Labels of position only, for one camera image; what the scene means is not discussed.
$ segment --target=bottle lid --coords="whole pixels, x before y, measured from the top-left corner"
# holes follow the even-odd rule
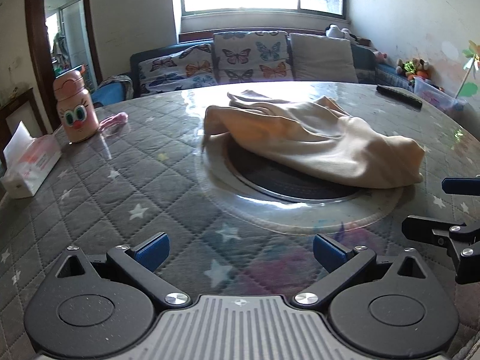
[[[68,71],[53,81],[53,90],[57,101],[62,101],[83,91],[85,83],[78,70]]]

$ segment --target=pink water bottle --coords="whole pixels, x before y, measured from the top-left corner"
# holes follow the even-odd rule
[[[59,76],[53,82],[57,112],[70,142],[80,142],[98,130],[92,98],[78,70]]]

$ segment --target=cartoon face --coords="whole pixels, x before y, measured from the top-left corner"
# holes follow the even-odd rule
[[[82,103],[77,105],[73,110],[60,110],[60,116],[64,120],[64,124],[81,132],[82,126],[87,120],[87,107],[89,104],[83,99]]]

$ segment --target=gray quilted tablecloth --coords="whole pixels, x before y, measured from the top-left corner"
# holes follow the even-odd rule
[[[33,355],[23,312],[55,259],[71,244],[100,254],[168,233],[171,253],[157,273],[195,299],[198,294],[294,295],[325,271],[311,253],[313,236],[284,235],[221,209],[206,197],[195,171],[208,104],[226,104],[227,90],[305,100],[330,95],[374,130],[425,145],[423,183],[405,188],[384,219],[334,237],[379,254],[418,248],[455,301],[461,325],[449,354],[479,330],[479,284],[458,286],[444,250],[407,241],[400,223],[408,214],[472,223],[480,200],[442,192],[443,177],[475,176],[480,143],[435,108],[421,112],[378,96],[373,86],[307,82],[239,84],[165,93],[97,110],[99,119],[126,111],[129,122],[112,135],[69,145],[35,197],[0,207],[0,360]]]

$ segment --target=window frame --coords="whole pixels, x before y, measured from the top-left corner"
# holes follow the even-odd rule
[[[345,7],[347,4],[347,0],[342,0],[342,14],[337,15],[335,13],[330,12],[322,12],[322,11],[315,11],[311,9],[301,9],[300,8],[300,0],[297,2],[297,9],[277,9],[277,8],[222,8],[222,9],[207,9],[207,10],[200,10],[200,11],[185,11],[185,0],[180,0],[181,2],[181,15],[182,17],[192,16],[192,15],[200,15],[205,13],[216,13],[216,12],[252,12],[252,11],[273,11],[273,12],[291,12],[291,13],[304,13],[309,15],[317,15],[317,16],[324,16],[324,17],[332,17],[333,19],[347,19],[347,15],[345,13]]]

